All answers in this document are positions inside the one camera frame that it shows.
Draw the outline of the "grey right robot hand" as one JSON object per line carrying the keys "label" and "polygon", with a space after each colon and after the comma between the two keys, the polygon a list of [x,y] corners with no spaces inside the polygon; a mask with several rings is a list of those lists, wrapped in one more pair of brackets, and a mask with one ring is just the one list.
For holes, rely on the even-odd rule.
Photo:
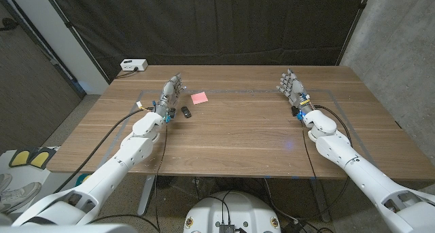
{"label": "grey right robot hand", "polygon": [[276,89],[288,98],[292,115],[298,120],[303,120],[306,114],[314,110],[308,92],[293,70],[288,69],[287,73],[281,75]]}

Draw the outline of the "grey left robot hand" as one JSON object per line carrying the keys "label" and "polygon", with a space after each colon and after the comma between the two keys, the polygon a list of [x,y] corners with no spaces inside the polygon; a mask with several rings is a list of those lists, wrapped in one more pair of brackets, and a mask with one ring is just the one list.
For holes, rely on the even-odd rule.
{"label": "grey left robot hand", "polygon": [[173,119],[178,98],[184,89],[181,73],[175,74],[163,86],[160,99],[155,105],[154,112],[160,115],[165,122]]}

